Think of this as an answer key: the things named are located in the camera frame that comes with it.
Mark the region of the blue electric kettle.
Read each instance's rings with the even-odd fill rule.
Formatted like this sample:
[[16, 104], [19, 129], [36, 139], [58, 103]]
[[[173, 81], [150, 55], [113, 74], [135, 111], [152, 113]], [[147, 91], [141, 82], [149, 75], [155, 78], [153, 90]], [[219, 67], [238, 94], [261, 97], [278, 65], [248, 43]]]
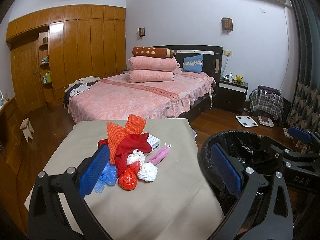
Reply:
[[3, 108], [4, 105], [4, 97], [3, 97], [3, 93], [0, 90], [0, 109]]

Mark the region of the brown dotted bolster pillow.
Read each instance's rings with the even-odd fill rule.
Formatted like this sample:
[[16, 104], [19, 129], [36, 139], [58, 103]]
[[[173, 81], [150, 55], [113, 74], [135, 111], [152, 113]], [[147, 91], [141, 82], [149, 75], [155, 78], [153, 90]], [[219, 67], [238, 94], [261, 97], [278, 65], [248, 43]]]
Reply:
[[157, 48], [157, 47], [133, 47], [133, 56], [147, 56], [156, 57], [160, 59], [173, 58], [174, 53], [169, 48]]

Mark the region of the white blue cardboard box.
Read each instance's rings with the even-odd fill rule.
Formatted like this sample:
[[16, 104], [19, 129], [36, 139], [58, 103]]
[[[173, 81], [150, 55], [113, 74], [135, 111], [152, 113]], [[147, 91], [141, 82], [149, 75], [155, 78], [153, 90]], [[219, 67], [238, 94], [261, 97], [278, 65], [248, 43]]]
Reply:
[[160, 139], [151, 134], [149, 134], [147, 142], [151, 146], [152, 152], [158, 149], [161, 145]]

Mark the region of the wall socket plate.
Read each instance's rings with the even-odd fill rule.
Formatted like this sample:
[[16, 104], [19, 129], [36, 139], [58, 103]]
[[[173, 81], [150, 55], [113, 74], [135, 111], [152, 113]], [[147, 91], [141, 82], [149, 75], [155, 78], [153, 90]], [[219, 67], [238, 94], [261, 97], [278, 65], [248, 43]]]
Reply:
[[233, 55], [233, 52], [230, 50], [224, 50], [222, 53], [224, 56], [232, 56]]

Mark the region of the black nightstand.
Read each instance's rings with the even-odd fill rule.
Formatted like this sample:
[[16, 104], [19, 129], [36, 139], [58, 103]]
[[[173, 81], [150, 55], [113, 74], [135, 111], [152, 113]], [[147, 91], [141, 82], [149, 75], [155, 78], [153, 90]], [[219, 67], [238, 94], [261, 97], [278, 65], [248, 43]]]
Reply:
[[247, 98], [248, 83], [238, 84], [221, 78], [217, 84], [214, 107], [241, 114]]

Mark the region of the bed with pink cover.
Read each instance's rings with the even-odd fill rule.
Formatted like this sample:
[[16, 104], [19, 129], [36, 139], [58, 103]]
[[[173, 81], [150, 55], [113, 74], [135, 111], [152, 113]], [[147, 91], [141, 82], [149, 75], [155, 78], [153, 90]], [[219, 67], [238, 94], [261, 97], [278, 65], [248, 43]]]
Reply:
[[172, 81], [143, 83], [129, 83], [128, 77], [101, 79], [69, 97], [67, 109], [73, 121], [126, 120], [130, 114], [144, 119], [177, 118], [216, 84], [206, 73], [177, 72]]

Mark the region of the left wall lamp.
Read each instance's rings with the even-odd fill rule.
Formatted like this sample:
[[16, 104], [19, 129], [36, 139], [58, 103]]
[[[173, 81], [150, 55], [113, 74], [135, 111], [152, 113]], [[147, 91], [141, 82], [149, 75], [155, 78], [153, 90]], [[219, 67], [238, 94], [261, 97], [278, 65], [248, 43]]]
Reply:
[[138, 29], [138, 36], [140, 38], [144, 37], [145, 36], [145, 28], [139, 28]]

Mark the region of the blue plastic bag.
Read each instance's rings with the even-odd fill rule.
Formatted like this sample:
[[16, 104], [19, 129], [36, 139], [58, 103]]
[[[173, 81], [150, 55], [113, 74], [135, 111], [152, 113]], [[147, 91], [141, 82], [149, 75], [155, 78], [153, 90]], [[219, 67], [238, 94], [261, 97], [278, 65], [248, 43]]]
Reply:
[[99, 179], [94, 187], [94, 191], [96, 193], [102, 193], [106, 185], [114, 186], [117, 182], [117, 179], [117, 167], [108, 161], [101, 175], [99, 176]]

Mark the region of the white plastic bag ball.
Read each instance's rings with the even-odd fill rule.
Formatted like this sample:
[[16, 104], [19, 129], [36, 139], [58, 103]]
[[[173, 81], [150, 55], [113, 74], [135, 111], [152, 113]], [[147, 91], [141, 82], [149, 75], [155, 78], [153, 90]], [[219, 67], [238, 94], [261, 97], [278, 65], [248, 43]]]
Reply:
[[135, 149], [127, 157], [126, 164], [139, 180], [145, 182], [155, 181], [158, 173], [158, 168], [151, 162], [146, 162], [145, 154], [142, 151]]

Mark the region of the book on floor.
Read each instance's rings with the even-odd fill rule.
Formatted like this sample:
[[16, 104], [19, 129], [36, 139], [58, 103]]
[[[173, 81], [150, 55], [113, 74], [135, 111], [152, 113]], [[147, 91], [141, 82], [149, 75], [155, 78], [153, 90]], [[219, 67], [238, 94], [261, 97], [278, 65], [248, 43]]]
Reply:
[[270, 118], [266, 117], [266, 116], [259, 115], [258, 116], [258, 121], [259, 121], [259, 124], [261, 124], [263, 126], [274, 127], [273, 121]]

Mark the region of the plaid shirt on chair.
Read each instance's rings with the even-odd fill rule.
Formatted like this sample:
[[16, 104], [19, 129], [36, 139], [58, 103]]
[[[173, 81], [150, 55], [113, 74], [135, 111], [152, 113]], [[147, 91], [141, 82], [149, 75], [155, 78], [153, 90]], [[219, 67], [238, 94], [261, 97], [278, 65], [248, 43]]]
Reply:
[[259, 86], [249, 95], [250, 111], [265, 112], [274, 120], [281, 120], [284, 114], [284, 99], [280, 91], [270, 87]]

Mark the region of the red plastic bag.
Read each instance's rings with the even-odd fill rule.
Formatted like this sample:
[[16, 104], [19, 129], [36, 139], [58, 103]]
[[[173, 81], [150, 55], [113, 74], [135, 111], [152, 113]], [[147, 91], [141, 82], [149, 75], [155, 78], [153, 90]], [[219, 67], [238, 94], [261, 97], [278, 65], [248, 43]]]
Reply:
[[118, 179], [118, 185], [126, 190], [131, 191], [136, 188], [138, 177], [137, 173], [140, 170], [140, 162], [135, 161], [127, 166], [125, 171], [120, 175]]

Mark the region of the red knit glove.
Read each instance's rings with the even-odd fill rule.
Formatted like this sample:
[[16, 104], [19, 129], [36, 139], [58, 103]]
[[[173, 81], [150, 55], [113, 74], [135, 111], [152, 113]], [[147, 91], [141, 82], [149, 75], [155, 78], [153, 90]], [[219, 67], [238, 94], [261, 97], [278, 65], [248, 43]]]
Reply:
[[98, 141], [98, 147], [101, 145], [108, 145], [108, 139], [101, 139]]
[[143, 153], [151, 153], [152, 147], [148, 143], [149, 133], [128, 134], [118, 145], [114, 161], [117, 167], [117, 175], [120, 176], [127, 168], [126, 160], [134, 150]]

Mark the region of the orange foam net sleeve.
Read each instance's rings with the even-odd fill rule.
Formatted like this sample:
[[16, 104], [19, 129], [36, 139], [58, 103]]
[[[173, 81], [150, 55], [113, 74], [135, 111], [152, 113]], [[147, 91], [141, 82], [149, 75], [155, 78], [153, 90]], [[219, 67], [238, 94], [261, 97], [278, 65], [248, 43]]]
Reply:
[[145, 126], [146, 120], [144, 118], [134, 114], [129, 114], [124, 127], [125, 136], [128, 134], [142, 134]]
[[118, 145], [125, 137], [125, 129], [124, 127], [108, 122], [107, 123], [107, 136], [108, 136], [108, 146], [110, 149], [110, 163], [115, 165], [115, 156]]

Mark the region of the white lotion bottle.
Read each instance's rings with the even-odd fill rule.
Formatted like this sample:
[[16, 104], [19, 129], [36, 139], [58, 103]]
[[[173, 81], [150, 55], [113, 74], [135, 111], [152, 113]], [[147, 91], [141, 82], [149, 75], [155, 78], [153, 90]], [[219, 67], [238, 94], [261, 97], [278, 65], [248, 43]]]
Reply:
[[233, 82], [233, 73], [232, 72], [230, 72], [228, 80], [229, 80], [229, 82]]

